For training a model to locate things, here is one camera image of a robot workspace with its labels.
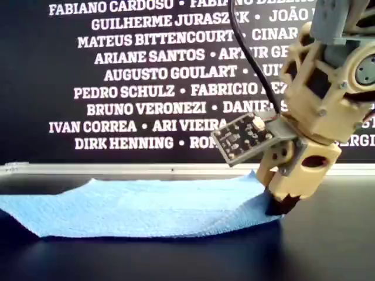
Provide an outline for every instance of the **blue paper towel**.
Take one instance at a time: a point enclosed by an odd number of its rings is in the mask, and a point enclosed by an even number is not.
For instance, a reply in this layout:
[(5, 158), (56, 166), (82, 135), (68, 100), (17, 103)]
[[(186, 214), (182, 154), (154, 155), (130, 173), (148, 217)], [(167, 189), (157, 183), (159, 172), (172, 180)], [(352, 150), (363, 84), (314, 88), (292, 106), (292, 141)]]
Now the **blue paper towel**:
[(251, 174), (228, 180), (101, 181), (59, 195), (0, 196), (0, 209), (39, 237), (203, 237), (273, 220)]

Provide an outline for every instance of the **circuit board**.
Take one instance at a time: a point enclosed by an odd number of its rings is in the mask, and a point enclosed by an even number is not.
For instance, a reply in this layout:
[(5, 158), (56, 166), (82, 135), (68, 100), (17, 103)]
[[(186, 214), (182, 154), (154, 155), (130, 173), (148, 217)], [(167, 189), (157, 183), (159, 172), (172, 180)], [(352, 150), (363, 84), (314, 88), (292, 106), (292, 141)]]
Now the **circuit board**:
[(214, 131), (212, 137), (227, 162), (231, 162), (250, 151), (254, 153), (250, 153), (247, 159), (259, 154), (261, 152), (257, 149), (259, 145), (274, 136), (265, 127), (265, 122), (251, 112)]

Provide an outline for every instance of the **white stripe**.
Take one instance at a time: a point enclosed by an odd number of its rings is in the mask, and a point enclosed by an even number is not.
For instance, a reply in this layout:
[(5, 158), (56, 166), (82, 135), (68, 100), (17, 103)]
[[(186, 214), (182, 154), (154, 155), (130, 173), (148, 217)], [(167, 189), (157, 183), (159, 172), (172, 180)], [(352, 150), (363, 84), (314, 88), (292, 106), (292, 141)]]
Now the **white stripe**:
[[(259, 164), (27, 164), (0, 166), (0, 174), (168, 174), (240, 176)], [(375, 176), (375, 164), (335, 164), (329, 176)]]

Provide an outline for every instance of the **black wire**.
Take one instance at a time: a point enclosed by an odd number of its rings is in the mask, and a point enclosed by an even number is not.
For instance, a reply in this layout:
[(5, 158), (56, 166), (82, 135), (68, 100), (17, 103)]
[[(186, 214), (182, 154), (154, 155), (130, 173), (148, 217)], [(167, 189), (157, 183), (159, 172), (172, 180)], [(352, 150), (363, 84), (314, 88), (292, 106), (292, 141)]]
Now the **black wire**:
[(271, 88), (271, 85), (267, 81), (267, 78), (265, 77), (265, 75), (264, 75), (263, 71), (261, 70), (260, 66), (258, 65), (258, 63), (255, 61), (255, 59), (254, 59), (253, 55), (251, 54), (250, 50), (248, 49), (248, 47), (246, 47), (245, 38), (243, 38), (243, 36), (242, 36), (240, 26), (238, 25), (236, 16), (234, 14), (234, 4), (235, 3), (236, 3), (236, 0), (228, 0), (229, 19), (230, 19), (230, 25), (231, 25), (231, 27), (233, 29), (233, 32), (234, 32), (234, 37), (236, 37), (236, 40), (237, 40), (238, 44), (240, 45), (242, 52), (244, 52), (248, 63), (250, 63), (254, 72), (258, 75), (258, 78), (259, 78), (260, 83), (262, 84), (262, 86), (265, 90), (265, 94), (266, 94), (268, 100), (274, 106), (275, 112), (277, 114), (279, 114), (280, 113), (280, 106), (279, 106), (279, 103), (277, 102), (277, 100), (275, 98), (275, 93), (273, 92), (273, 90)]

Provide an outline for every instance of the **black table surface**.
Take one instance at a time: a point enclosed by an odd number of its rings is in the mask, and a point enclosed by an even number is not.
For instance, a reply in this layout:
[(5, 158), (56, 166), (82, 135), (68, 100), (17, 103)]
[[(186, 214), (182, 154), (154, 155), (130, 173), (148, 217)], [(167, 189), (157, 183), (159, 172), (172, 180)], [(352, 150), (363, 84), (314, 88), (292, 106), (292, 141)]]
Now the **black table surface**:
[[(54, 194), (88, 179), (6, 176), (0, 194)], [(375, 280), (374, 199), (375, 176), (328, 177), (281, 222), (202, 239), (39, 240), (3, 218), (0, 280)]]

